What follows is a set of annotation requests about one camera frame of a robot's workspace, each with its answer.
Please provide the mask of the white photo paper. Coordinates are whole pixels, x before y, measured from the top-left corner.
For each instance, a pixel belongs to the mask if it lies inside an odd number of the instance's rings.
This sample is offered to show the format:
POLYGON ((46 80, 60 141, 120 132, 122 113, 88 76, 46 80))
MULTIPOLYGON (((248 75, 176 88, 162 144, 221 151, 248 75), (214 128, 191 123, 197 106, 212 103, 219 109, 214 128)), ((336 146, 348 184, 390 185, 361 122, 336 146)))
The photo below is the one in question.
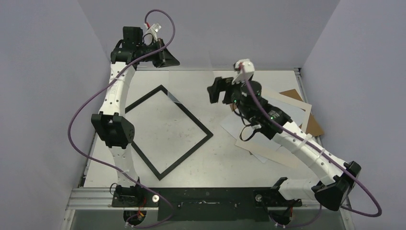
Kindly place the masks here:
POLYGON ((242 134, 244 139, 252 134, 253 129, 244 125, 241 119, 234 113, 229 114, 221 123, 221 127, 227 131, 233 138, 236 139, 235 145, 249 151, 260 162, 274 161, 276 163, 295 168, 299 160, 288 152, 288 150, 273 140, 269 140, 261 133, 257 133, 251 140, 242 141, 239 134, 242 134))

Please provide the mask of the black picture frame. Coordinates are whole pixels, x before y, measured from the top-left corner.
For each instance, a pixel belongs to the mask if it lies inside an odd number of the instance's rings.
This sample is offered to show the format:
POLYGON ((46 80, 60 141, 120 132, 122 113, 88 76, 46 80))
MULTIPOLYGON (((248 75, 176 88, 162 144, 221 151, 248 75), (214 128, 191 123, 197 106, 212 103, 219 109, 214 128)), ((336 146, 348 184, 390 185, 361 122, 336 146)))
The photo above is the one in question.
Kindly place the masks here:
POLYGON ((213 133, 163 85, 125 108, 136 127, 132 147, 158 180, 162 180, 213 133))

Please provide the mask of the brown cardboard backing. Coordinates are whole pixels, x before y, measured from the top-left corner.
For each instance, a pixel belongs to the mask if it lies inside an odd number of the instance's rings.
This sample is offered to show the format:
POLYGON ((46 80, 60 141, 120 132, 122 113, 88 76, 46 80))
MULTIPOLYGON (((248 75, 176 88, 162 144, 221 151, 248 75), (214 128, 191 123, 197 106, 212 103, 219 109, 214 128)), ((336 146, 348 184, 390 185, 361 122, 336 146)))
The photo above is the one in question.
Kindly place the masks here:
MULTIPOLYGON (((307 110, 302 106, 299 106, 298 103, 294 103, 293 99, 302 101, 301 96, 298 91, 295 89, 283 91, 277 96, 276 92, 270 89, 264 89, 259 99, 259 102, 263 109, 266 112, 269 112, 271 107, 278 107, 284 111, 288 116, 295 121, 299 127, 302 127, 302 124, 305 122, 307 124, 305 132, 313 135, 314 137, 324 134, 323 129, 315 120, 312 114, 307 115, 307 110)), ((254 133, 260 133, 262 138, 272 139, 272 135, 275 134, 275 131, 272 129, 272 123, 266 119, 260 109, 255 103, 252 104, 254 114, 258 115, 260 118, 260 124, 258 128, 254 129, 254 133)))

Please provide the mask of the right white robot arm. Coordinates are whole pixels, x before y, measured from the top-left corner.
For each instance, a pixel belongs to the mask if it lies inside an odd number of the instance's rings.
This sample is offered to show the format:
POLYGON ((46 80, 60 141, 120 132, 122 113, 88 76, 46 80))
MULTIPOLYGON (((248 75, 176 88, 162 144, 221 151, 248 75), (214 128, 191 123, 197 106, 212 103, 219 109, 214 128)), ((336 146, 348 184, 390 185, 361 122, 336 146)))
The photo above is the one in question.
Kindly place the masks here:
POLYGON ((282 109, 261 96, 262 86, 257 81, 249 83, 266 114, 255 104, 246 84, 233 84, 232 80, 215 78, 213 84, 207 87, 210 103, 217 103, 220 93, 225 92, 222 103, 234 104, 238 115, 249 122, 254 133, 261 133, 287 149, 317 176, 303 180, 280 178, 271 191, 272 202, 281 206, 298 199, 316 200, 329 210, 339 210, 353 189, 353 178, 358 177, 361 166, 354 161, 341 160, 323 149, 282 109))

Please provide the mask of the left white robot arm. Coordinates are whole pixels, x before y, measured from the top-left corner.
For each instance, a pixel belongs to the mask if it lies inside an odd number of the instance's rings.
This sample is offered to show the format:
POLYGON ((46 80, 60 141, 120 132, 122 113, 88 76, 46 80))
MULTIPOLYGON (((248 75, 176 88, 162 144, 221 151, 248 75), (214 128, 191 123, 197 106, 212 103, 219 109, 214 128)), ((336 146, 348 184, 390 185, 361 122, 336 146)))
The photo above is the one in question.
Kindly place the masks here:
POLYGON ((113 201, 125 207, 135 207, 144 202, 144 194, 137 183, 131 143, 135 137, 134 125, 125 118, 125 104, 130 82, 137 65, 152 62, 154 67, 178 66, 179 61, 164 47, 157 33, 161 25, 156 23, 143 31, 140 27, 123 27, 123 38, 111 52, 111 77, 101 108, 91 116, 91 123, 99 138, 108 147, 117 173, 118 181, 113 201))

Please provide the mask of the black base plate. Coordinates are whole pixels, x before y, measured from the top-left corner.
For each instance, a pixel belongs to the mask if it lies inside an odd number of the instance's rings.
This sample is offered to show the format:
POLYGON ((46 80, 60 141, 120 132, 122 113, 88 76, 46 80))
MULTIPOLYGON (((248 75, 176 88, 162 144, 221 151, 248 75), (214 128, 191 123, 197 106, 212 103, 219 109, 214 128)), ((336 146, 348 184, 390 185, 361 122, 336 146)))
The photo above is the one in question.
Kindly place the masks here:
POLYGON ((154 188, 162 195, 142 189, 138 196, 119 189, 114 192, 112 207, 124 208, 124 217, 149 208, 157 208, 157 220, 170 221, 236 221, 267 222, 268 208, 288 216, 288 208, 302 206, 300 200, 286 200, 274 187, 231 188, 154 188))

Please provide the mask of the aluminium front rail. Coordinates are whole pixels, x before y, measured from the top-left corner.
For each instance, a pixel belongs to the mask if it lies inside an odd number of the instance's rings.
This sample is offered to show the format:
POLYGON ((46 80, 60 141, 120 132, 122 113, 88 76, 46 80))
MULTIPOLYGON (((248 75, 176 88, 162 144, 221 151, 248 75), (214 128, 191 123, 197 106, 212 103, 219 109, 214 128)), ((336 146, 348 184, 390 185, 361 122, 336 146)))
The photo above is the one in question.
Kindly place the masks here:
MULTIPOLYGON (((114 207, 112 206, 113 195, 109 188, 74 188, 68 199, 66 210, 138 210, 134 207, 114 207)), ((319 204, 316 201, 305 200, 301 209, 318 209, 319 204)), ((158 206, 141 207, 144 211, 158 211, 158 206)))

